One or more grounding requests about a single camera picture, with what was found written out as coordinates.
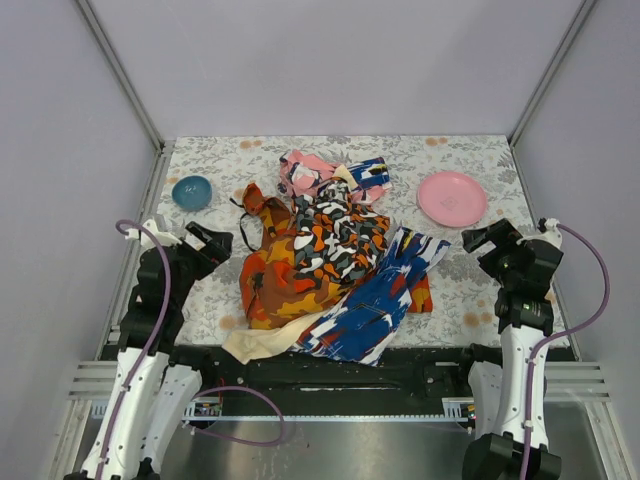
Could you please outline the floral patterned table mat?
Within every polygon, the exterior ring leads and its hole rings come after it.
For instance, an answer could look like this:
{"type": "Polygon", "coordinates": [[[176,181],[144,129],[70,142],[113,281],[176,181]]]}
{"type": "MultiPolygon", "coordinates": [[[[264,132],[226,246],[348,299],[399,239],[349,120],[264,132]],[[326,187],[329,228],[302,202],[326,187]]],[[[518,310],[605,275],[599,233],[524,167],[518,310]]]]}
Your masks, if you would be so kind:
{"type": "Polygon", "coordinates": [[[293,150],[345,165],[382,157],[392,188],[375,202],[375,211],[389,217],[393,226],[451,243],[445,258],[428,275],[433,310],[406,316],[393,339],[395,347],[498,345],[496,282],[479,268],[474,255],[463,250],[458,230],[443,227],[423,213],[417,189],[424,178],[441,171],[466,174],[487,195],[484,224],[507,219],[521,233],[531,234],[535,223],[511,149],[502,135],[179,138],[169,150],[158,213],[171,228],[194,221],[234,235],[231,258],[192,288],[184,307],[180,342],[219,345],[231,331],[246,326],[239,275],[250,249],[260,244],[261,226],[258,220],[243,217],[239,203],[249,184],[258,185],[267,196],[276,195],[279,158],[293,150]],[[171,192],[181,178],[191,175],[208,179],[213,197],[204,209],[188,212],[173,202],[171,192]]]}

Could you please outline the blue ceramic bowl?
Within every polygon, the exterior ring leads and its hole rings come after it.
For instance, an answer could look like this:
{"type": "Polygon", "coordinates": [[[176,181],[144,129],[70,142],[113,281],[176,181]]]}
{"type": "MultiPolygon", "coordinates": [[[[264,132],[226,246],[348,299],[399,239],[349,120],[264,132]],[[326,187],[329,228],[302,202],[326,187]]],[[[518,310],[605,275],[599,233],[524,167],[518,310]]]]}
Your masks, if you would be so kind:
{"type": "Polygon", "coordinates": [[[181,209],[193,212],[204,209],[213,197],[213,188],[208,179],[199,175],[181,178],[172,188],[171,198],[181,209]]]}

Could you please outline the right aluminium frame post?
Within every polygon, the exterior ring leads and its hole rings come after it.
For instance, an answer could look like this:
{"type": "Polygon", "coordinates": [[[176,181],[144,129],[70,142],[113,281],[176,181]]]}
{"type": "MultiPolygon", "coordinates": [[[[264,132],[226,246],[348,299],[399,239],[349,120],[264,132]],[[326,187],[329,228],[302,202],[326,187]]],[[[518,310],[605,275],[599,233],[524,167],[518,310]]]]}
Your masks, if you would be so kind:
{"type": "Polygon", "coordinates": [[[582,0],[580,2],[508,137],[511,148],[514,148],[522,137],[527,125],[534,117],[539,105],[598,4],[598,0],[582,0]]]}

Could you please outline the pink plastic plate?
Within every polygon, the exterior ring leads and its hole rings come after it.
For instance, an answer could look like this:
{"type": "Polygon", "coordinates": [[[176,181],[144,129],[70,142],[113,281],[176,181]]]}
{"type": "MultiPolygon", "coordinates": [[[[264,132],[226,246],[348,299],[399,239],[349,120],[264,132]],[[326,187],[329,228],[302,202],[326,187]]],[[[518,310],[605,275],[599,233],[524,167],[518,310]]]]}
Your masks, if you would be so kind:
{"type": "Polygon", "coordinates": [[[417,203],[432,221],[452,228],[480,221],[488,208],[481,185],[468,175],[442,171],[427,176],[417,189],[417,203]]]}

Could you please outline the pink patterned cloth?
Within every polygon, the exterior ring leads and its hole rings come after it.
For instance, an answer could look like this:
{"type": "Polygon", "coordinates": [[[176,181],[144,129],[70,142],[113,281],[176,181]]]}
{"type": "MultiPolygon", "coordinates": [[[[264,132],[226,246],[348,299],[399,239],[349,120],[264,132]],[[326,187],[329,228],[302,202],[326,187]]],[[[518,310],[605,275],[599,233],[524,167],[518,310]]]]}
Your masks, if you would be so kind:
{"type": "Polygon", "coordinates": [[[281,194],[291,198],[301,195],[315,197],[321,186],[334,176],[339,164],[293,150],[279,158],[279,167],[277,190],[281,194]]]}

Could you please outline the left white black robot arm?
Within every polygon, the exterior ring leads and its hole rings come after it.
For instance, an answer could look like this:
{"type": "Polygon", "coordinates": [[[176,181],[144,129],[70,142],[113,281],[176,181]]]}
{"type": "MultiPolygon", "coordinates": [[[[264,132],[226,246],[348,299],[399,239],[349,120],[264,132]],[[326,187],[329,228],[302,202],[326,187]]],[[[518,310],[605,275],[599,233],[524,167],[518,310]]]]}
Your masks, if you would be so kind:
{"type": "Polygon", "coordinates": [[[190,222],[187,232],[202,243],[194,247],[154,219],[122,219],[116,229],[143,252],[121,321],[106,412],[73,479],[159,478],[174,431],[212,370],[206,349],[175,341],[192,287],[230,258],[232,233],[190,222]]]}

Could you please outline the left aluminium frame post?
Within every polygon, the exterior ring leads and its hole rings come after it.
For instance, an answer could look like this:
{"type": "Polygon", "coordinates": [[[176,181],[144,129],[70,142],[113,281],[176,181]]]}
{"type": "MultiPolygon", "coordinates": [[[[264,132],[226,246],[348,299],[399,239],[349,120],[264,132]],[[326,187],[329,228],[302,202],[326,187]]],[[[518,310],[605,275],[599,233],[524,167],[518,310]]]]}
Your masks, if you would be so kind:
{"type": "Polygon", "coordinates": [[[165,145],[164,139],[138,95],[105,27],[97,15],[93,3],[88,0],[74,0],[73,4],[78,9],[91,35],[96,41],[101,54],[119,84],[122,93],[132,108],[149,142],[155,151],[161,151],[165,145]]]}

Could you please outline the cream beige cloth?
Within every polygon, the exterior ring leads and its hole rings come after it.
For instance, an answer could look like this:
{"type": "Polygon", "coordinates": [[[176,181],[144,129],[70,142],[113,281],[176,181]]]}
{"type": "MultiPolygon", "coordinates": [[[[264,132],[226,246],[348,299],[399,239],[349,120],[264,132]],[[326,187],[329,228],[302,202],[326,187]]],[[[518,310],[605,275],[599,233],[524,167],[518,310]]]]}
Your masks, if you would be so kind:
{"type": "Polygon", "coordinates": [[[283,327],[270,330],[235,330],[222,344],[222,349],[242,365],[253,360],[275,357],[293,346],[302,333],[322,315],[322,312],[304,315],[283,327]]]}

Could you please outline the grey orange camouflage cloth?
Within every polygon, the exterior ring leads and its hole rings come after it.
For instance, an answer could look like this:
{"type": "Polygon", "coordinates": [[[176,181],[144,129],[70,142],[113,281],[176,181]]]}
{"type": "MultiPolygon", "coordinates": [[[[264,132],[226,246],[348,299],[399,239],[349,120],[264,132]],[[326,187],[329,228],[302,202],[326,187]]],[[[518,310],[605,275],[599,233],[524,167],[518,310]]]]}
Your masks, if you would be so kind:
{"type": "Polygon", "coordinates": [[[365,279],[387,249],[390,219],[353,201],[346,180],[334,177],[312,197],[300,195],[295,213],[296,269],[342,288],[365,279]]]}

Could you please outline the blue white patterned cloth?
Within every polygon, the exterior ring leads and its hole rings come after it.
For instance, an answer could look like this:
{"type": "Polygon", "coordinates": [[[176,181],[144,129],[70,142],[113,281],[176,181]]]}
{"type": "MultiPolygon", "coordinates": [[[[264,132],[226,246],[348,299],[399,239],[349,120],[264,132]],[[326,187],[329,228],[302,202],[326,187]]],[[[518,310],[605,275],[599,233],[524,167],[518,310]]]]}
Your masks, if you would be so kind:
{"type": "Polygon", "coordinates": [[[429,312],[428,272],[451,243],[399,227],[372,274],[323,313],[291,347],[296,353],[375,366],[410,310],[429,312]]]}

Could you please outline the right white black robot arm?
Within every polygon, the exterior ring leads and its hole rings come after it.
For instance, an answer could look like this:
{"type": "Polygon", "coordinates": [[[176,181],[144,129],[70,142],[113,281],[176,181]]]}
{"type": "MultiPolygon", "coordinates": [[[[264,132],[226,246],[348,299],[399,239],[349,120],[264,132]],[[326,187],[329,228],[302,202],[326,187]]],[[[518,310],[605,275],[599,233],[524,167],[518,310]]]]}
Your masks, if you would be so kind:
{"type": "Polygon", "coordinates": [[[465,479],[557,479],[562,460],[550,453],[544,419],[545,363],[554,311],[547,294],[562,260],[562,234],[543,219],[538,234],[522,235],[508,220],[465,230],[463,248],[487,243],[480,268],[500,288],[494,305],[501,360],[470,349],[468,383],[475,407],[475,439],[464,455],[465,479]]]}

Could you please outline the aluminium frame post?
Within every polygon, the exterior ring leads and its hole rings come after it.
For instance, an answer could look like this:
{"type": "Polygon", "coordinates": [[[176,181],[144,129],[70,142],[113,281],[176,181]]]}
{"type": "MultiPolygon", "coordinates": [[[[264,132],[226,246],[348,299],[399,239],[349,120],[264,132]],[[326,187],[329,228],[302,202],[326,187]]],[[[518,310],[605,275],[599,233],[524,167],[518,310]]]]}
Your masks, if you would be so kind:
{"type": "Polygon", "coordinates": [[[97,15],[93,3],[88,0],[74,0],[73,4],[78,9],[91,35],[96,41],[101,54],[119,84],[122,93],[132,108],[149,142],[155,151],[161,151],[165,145],[164,139],[138,95],[105,27],[97,15]]]}
{"type": "Polygon", "coordinates": [[[582,0],[580,2],[508,137],[511,148],[514,148],[522,137],[527,125],[534,117],[539,105],[598,4],[598,0],[582,0]]]}

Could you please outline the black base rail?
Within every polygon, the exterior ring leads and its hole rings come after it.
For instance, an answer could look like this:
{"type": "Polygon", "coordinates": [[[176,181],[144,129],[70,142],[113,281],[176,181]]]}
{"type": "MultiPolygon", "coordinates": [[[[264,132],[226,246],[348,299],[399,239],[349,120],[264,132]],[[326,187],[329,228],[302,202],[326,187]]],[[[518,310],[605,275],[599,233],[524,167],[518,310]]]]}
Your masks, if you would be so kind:
{"type": "Polygon", "coordinates": [[[220,347],[189,347],[205,387],[247,386],[263,392],[329,388],[390,388],[428,397],[468,396],[461,348],[389,348],[375,366],[285,352],[243,365],[220,347]]]}

